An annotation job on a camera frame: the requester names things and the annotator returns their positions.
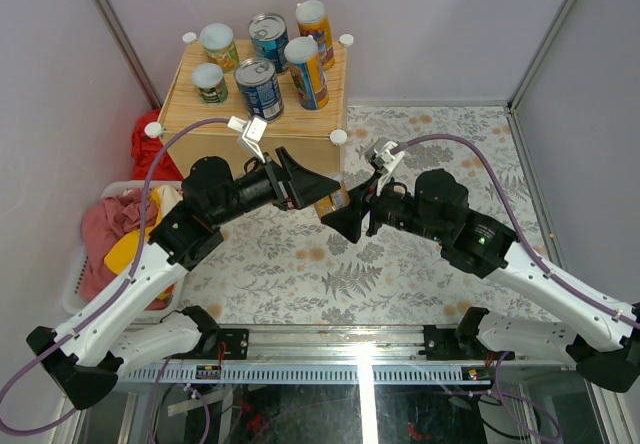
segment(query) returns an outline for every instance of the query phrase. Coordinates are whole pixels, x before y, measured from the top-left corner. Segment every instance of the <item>bamboo tabletop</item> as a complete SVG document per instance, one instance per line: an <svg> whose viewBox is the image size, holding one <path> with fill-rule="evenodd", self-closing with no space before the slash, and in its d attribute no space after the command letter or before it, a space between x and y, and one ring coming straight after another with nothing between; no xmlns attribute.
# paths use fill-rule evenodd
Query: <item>bamboo tabletop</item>
<svg viewBox="0 0 640 444"><path fill-rule="evenodd" d="M240 62L255 57L253 46L248 39L236 39ZM347 51L338 42L333 43L336 62L326 71L329 102L316 111L304 109L298 100L298 94L289 71L278 75L278 83L284 102L282 116L270 122L266 136L326 137L332 130L344 127L345 119L345 81L347 69ZM229 97L220 104L207 106L200 100L191 81L193 70L209 62L200 41L187 46L182 62L176 73L167 99L162 107L159 121L167 132L178 132L188 125L212 117L229 118L231 116L246 119L244 101L236 86L233 72L225 74ZM216 135L237 135L224 124L210 124L194 131L195 133Z"/></svg>

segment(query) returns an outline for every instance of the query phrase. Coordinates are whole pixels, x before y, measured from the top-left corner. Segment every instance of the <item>white plastic basket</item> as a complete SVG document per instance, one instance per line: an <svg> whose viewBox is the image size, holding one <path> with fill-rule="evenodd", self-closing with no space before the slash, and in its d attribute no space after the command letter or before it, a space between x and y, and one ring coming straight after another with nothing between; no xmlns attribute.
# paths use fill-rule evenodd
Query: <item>white plastic basket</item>
<svg viewBox="0 0 640 444"><path fill-rule="evenodd" d="M155 189L163 184L168 184L175 189L180 189L181 182L151 181L151 189ZM121 196L131 189L142 189L143 185L144 181L114 182L107 186L100 197ZM80 312L88 304L88 302L79 294L82 277L84 276L84 272L87 268L87 251L84 245L82 246L81 253L77 256L76 261L73 264L73 272L69 277L62 294L62 307L69 314L76 314ZM184 279L176 281L171 296L167 298L168 305L166 308L156 311L142 311L140 316L134 322L162 319L164 316L175 311L178 307L178 302L180 301L183 283Z"/></svg>

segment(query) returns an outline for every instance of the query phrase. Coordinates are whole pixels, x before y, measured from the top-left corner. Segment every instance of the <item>can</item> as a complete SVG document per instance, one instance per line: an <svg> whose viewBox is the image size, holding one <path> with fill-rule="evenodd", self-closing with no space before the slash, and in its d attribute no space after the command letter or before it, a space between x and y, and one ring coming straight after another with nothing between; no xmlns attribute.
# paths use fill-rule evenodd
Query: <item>can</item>
<svg viewBox="0 0 640 444"><path fill-rule="evenodd" d="M351 202L349 191L347 191L347 186L345 186L344 180L342 179L342 174L332 174L327 177L338 181L340 183L340 189L323 197L313 205L319 218L323 218L327 214L331 214L338 209L347 207Z"/></svg>
<svg viewBox="0 0 640 444"><path fill-rule="evenodd" d="M322 68L328 71L336 60L333 56L333 40L329 16L320 1L306 1L296 8L296 21L301 36L313 36L318 43Z"/></svg>
<svg viewBox="0 0 640 444"><path fill-rule="evenodd" d="M287 44L284 55L302 107L313 111L326 106L329 102L327 81L313 37L296 37Z"/></svg>
<svg viewBox="0 0 640 444"><path fill-rule="evenodd" d="M234 74L249 116L274 121L282 115L284 103L276 78L276 66L264 57L242 61Z"/></svg>
<svg viewBox="0 0 640 444"><path fill-rule="evenodd" d="M200 42L209 60L224 72L238 67L238 51L229 26L219 23L208 25L200 32Z"/></svg>
<svg viewBox="0 0 640 444"><path fill-rule="evenodd" d="M191 81L205 104L220 104L229 95L224 73L217 64L200 64L193 70Z"/></svg>
<svg viewBox="0 0 640 444"><path fill-rule="evenodd" d="M278 74L287 70L284 48L289 43L289 36L282 16L258 14L249 22L249 36L256 54L273 62Z"/></svg>

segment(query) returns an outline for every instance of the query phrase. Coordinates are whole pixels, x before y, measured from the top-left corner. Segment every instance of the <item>floral tablecloth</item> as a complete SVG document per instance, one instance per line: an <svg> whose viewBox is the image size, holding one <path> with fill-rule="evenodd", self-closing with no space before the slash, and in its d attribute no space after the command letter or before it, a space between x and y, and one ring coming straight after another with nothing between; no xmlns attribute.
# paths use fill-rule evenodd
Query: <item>floral tablecloth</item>
<svg viewBox="0 0 640 444"><path fill-rule="evenodd" d="M348 188L371 175L364 153L380 137L406 141L444 132L472 140L494 166L532 244L545 252L501 107L355 107L348 129ZM412 190L422 171L437 167L469 188L472 208L508 224L480 160L461 144L415 146L395 177ZM221 323L455 324L472 305L551 318L518 294L450 267L434 243L382 228L353 245L322 226L313 208L264 207L224 226L223 234L225 243L187 277L181 301Z"/></svg>

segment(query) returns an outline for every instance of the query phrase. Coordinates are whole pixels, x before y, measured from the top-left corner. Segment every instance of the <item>pink cloth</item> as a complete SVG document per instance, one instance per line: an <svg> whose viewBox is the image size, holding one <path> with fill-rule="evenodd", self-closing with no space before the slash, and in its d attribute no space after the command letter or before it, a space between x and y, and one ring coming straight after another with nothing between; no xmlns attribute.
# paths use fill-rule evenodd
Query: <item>pink cloth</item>
<svg viewBox="0 0 640 444"><path fill-rule="evenodd" d="M91 301L116 277L104 263L104 258L120 238L140 227L141 199L141 189L131 191L126 196L105 197L84 215L82 238L88 263L80 284L80 296L86 301ZM148 201L145 227L155 224L157 217L157 206ZM156 299L147 309L165 307L165 301Z"/></svg>

